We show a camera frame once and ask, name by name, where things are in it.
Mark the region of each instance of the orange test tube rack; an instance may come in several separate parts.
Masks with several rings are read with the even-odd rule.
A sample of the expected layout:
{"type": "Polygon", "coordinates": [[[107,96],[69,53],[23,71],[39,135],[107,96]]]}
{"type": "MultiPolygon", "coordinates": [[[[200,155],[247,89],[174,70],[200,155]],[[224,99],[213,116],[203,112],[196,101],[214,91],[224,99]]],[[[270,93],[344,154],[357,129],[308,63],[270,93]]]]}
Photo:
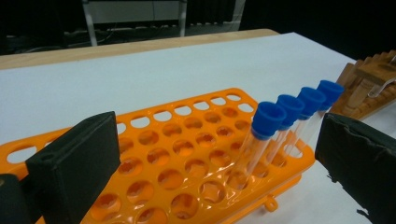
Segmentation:
{"type": "MultiPolygon", "coordinates": [[[[244,189],[227,186],[256,107],[245,92],[228,89],[118,115],[121,165],[81,223],[233,223],[260,206],[275,211],[276,196],[315,158],[305,146],[281,167],[259,163],[244,189]]],[[[0,146],[0,173],[24,178],[24,162],[9,156],[40,150],[67,130],[0,146]]]]}

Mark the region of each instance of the white table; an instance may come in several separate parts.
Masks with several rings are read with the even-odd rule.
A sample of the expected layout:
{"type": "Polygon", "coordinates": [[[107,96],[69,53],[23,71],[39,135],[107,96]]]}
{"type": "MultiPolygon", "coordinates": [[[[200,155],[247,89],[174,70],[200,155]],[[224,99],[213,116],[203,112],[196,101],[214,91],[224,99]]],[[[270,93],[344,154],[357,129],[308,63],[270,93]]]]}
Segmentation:
{"type": "MultiPolygon", "coordinates": [[[[0,70],[0,145],[70,127],[98,113],[123,114],[231,87],[257,101],[274,102],[279,94],[315,88],[321,79],[335,81],[353,62],[286,34],[0,70]]],[[[393,126],[384,121],[394,117],[394,108],[367,122],[395,137],[395,119],[393,126]]],[[[274,213],[259,209],[238,223],[370,223],[327,174],[316,162],[296,187],[277,198],[274,213]]]]}

